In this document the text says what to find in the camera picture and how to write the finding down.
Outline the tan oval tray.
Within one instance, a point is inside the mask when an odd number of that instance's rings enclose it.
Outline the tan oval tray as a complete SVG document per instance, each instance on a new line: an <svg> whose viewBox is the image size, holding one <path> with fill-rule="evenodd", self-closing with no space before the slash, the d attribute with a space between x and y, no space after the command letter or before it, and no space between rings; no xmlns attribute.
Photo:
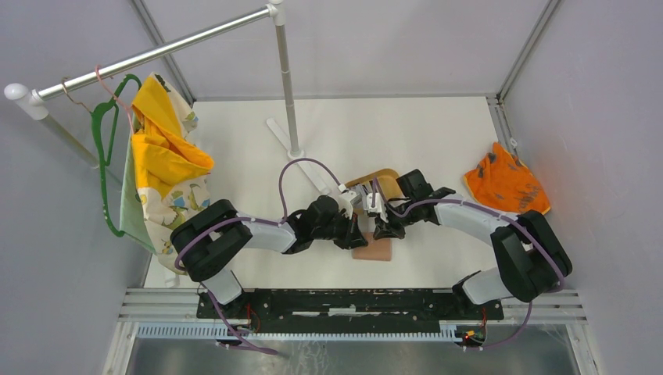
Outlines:
<svg viewBox="0 0 663 375"><path fill-rule="evenodd" d="M395 170L386 168L347 181L345 186L351 188L357 185L369 185L376 178L387 199L403 198L404 194L396 181L399 177Z"/></svg>

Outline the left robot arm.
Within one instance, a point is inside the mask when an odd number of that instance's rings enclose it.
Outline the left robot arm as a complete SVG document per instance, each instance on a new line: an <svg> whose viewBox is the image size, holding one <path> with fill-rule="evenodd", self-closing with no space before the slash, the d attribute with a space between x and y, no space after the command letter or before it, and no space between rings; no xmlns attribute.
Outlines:
<svg viewBox="0 0 663 375"><path fill-rule="evenodd" d="M177 253L175 268L211 293L217 310L231 319L245 310L243 288L228 269L228 263L241 250L257 248L294 255L307 250L314 241L332 241L344 250L368 244L357 215L327 195L286 216L282 223L247 216L227 199L221 199L170 235Z"/></svg>

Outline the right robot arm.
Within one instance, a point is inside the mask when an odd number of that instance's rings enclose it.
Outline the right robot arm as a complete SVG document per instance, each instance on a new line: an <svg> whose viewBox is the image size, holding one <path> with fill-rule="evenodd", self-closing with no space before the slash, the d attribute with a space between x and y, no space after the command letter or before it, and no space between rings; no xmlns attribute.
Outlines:
<svg viewBox="0 0 663 375"><path fill-rule="evenodd" d="M459 230L493 249L496 267L478 271L456 283L453 312L471 319L483 304L516 298L532 302L564 287L572 262L542 213L516 214L467 200L453 189L433 189L420 170L396 180L401 194L387 198L377 179L370 182L363 204L375 218L374 236L404 238L406 227L419 222Z"/></svg>

